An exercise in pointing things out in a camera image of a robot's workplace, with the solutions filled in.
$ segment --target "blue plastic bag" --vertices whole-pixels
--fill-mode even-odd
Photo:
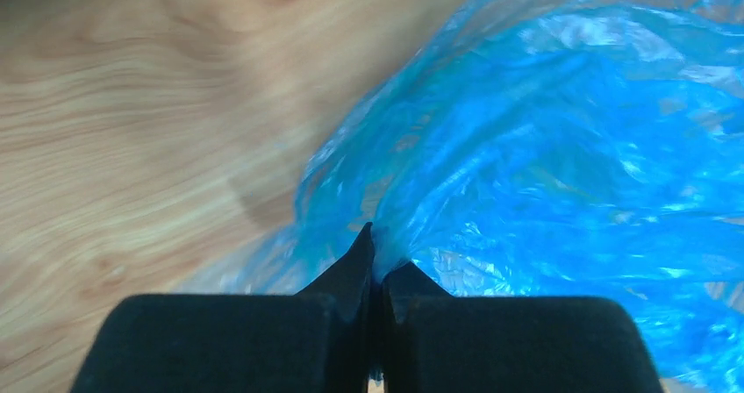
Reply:
[[[371,220],[378,277],[609,297],[663,376],[744,391],[742,23],[744,0],[470,0],[313,156],[297,222],[210,273],[291,293]]]

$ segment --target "wood grain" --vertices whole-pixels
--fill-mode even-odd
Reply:
[[[0,0],[0,391],[290,218],[304,162],[463,0]]]

